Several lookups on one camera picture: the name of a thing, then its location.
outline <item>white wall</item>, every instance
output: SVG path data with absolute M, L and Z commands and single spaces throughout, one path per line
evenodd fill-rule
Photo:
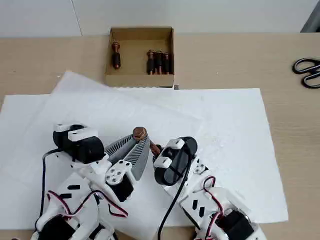
M 70 0 L 0 0 L 0 37 L 81 36 Z
M 300 32 L 317 2 L 0 0 L 0 37 L 100 35 L 111 26 L 173 26 L 178 33 Z

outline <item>red wire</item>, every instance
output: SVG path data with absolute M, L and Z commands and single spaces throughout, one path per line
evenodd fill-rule
M 224 208 L 222 207 L 221 203 L 218 201 L 218 199 L 206 188 L 206 182 L 208 180 L 212 179 L 212 184 L 211 184 L 211 187 L 214 187 L 215 184 L 216 184 L 216 177 L 215 176 L 209 176 L 207 177 L 204 182 L 203 182 L 203 190 L 210 194 L 211 198 L 215 201 L 215 203 L 217 204 L 218 208 L 219 208 L 219 212 L 216 212 L 213 216 L 212 216 L 212 219 L 209 223 L 209 226 L 206 230 L 206 234 L 205 234 L 205 239 L 206 240 L 209 240 L 207 239 L 209 236 L 210 236 L 210 232 L 211 232 L 211 228 L 212 228 L 212 225 L 213 223 L 216 221 L 216 217 L 218 218 L 221 218 L 223 215 L 224 215 Z
M 125 217 L 126 217 L 125 215 L 112 212 L 112 211 L 111 211 L 111 206 L 110 206 L 110 204 L 108 204 L 108 206 L 109 206 L 109 213 L 110 213 L 112 216 L 119 217 L 119 218 L 125 218 Z
M 219 210 L 220 210 L 220 216 L 219 216 L 219 218 L 220 218 L 220 217 L 222 217 L 222 216 L 224 215 L 224 208 L 222 207 L 222 205 L 221 205 L 221 203 L 218 201 L 218 199 L 216 199 L 216 197 L 215 197 L 210 191 L 208 191 L 208 189 L 206 188 L 206 182 L 207 182 L 208 180 L 210 180 L 210 179 L 213 179 L 213 181 L 212 181 L 212 187 L 215 186 L 216 177 L 214 177 L 214 176 L 209 176 L 209 177 L 207 177 L 207 178 L 204 180 L 204 182 L 203 182 L 203 189 L 204 189 L 205 192 L 207 192 L 208 194 L 211 195 L 211 198 L 212 198 L 212 199 L 215 201 L 215 203 L 218 205 Z
M 205 239 L 206 240 L 209 240 L 207 238 L 210 236 L 211 228 L 212 228 L 212 225 L 214 224 L 214 222 L 216 221 L 217 215 L 220 215 L 220 213 L 216 212 L 211 218 L 211 221 L 210 221 L 209 226 L 208 226 L 208 228 L 206 230 L 206 233 L 205 233 Z
M 77 214 L 81 208 L 83 207 L 83 205 L 86 203 L 86 201 L 91 197 L 92 194 L 95 194 L 95 193 L 99 193 L 99 194 L 102 194 L 104 196 L 104 198 L 113 206 L 115 207 L 116 209 L 118 209 L 119 211 L 121 211 L 123 214 L 118 214 L 118 213 L 114 213 L 114 212 L 111 212 L 110 210 L 110 205 L 109 205 L 109 212 L 111 215 L 113 216 L 116 216 L 116 217 L 121 217 L 121 218 L 126 218 L 128 216 L 128 212 L 126 210 L 124 210 L 123 208 L 121 208 L 120 206 L 118 206 L 117 204 L 115 204 L 110 198 L 107 197 L 107 195 L 105 195 L 102 191 L 100 190 L 94 190 L 92 192 L 90 192 L 86 197 L 85 199 L 83 200 L 83 202 L 80 204 L 80 206 L 72 213 L 70 211 L 70 208 L 68 206 L 68 204 L 65 202 L 65 200 L 63 200 L 63 198 L 61 198 L 57 193 L 55 193 L 54 191 L 51 191 L 49 190 L 48 193 L 54 195 L 63 205 L 64 207 L 66 208 L 67 210 L 67 214 L 69 215 L 75 215 Z

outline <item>black scissors handle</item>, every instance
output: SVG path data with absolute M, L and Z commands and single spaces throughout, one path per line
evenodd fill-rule
M 309 66 L 306 68 L 299 68 L 299 65 L 301 63 L 312 63 L 313 66 Z M 319 89 L 320 88 L 320 84 L 308 83 L 309 80 L 320 77 L 320 60 L 317 60 L 317 59 L 314 59 L 311 57 L 301 58 L 293 64 L 292 71 L 295 74 L 309 73 L 309 75 L 305 76 L 301 81 L 301 84 L 303 86 L 305 86 L 306 88 L 309 88 L 309 89 Z

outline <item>table surface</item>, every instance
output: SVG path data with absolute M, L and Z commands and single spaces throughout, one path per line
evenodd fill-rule
M 0 39 L 0 105 L 5 95 L 50 93 L 65 70 L 102 82 L 108 40 Z M 320 239 L 320 90 L 302 87 L 302 76 L 291 71 L 295 60 L 319 57 L 319 43 L 317 33 L 174 36 L 180 89 L 261 89 L 289 211 L 288 222 L 262 224 L 270 240 Z M 192 233 L 191 227 L 166 228 L 163 239 L 191 239 Z M 31 234 L 2 230 L 0 240 Z

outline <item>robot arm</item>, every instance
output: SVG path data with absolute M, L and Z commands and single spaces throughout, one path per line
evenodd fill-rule
M 127 217 L 120 207 L 145 169 L 150 140 L 143 127 L 104 148 L 98 133 L 82 124 L 58 124 L 53 141 L 75 172 L 56 191 L 35 223 L 32 240 L 115 240 L 114 228 L 99 215 L 100 200 L 109 212 Z
M 153 158 L 156 181 L 174 198 L 192 157 L 177 202 L 196 227 L 195 240 L 266 240 L 260 226 L 249 219 L 249 209 L 227 189 L 215 187 L 216 178 L 196 156 L 197 148 L 192 137 L 180 137 Z

